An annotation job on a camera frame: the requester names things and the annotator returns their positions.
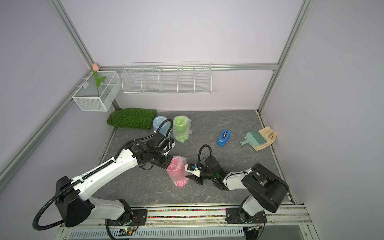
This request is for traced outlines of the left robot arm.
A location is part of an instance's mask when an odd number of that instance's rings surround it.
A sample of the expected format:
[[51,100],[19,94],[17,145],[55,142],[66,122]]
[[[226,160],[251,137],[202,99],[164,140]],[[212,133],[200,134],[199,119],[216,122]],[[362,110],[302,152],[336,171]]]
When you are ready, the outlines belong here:
[[[129,140],[111,159],[96,168],[72,179],[66,176],[59,179],[55,195],[34,217],[33,229],[44,231],[62,224],[71,228],[91,219],[115,221],[122,226],[131,224],[135,216],[125,200],[103,200],[94,198],[93,195],[120,174],[135,167],[144,169],[149,163],[152,167],[166,169],[173,158],[169,151],[175,145],[170,136],[171,129],[172,127],[169,127],[165,134],[156,130],[150,136]],[[52,204],[57,207],[61,220],[45,226],[40,225],[43,213]]]

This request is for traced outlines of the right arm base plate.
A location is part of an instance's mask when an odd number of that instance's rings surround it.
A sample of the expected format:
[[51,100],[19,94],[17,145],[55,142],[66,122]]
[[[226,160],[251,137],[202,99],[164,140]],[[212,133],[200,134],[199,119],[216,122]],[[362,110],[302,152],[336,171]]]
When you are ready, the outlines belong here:
[[226,208],[225,217],[228,224],[264,224],[267,222],[264,211],[251,216],[240,207]]

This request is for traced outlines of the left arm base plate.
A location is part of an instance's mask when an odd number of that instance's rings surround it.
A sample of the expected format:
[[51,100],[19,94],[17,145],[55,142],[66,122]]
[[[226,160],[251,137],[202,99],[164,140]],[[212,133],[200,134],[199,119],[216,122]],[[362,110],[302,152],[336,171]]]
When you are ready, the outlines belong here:
[[147,216],[147,209],[133,209],[130,213],[124,213],[117,220],[107,219],[107,223],[109,226],[144,226]]

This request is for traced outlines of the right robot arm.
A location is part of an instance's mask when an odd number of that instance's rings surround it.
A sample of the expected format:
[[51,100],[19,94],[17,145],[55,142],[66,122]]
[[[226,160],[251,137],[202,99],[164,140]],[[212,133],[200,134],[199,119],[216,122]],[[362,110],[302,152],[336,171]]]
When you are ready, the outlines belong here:
[[185,172],[199,185],[208,180],[221,191],[247,190],[250,196],[240,212],[252,217],[261,211],[275,213],[289,192],[288,184],[261,164],[240,172],[225,171],[209,145],[200,148],[197,163],[186,164]]

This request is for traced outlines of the blue tape dispenser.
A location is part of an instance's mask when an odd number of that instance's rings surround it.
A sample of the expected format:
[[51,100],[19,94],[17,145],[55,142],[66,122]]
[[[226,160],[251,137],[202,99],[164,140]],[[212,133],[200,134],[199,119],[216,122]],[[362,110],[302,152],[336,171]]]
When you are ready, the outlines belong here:
[[229,140],[230,135],[231,135],[230,131],[223,130],[218,141],[217,141],[217,145],[224,147],[226,145],[227,141]]

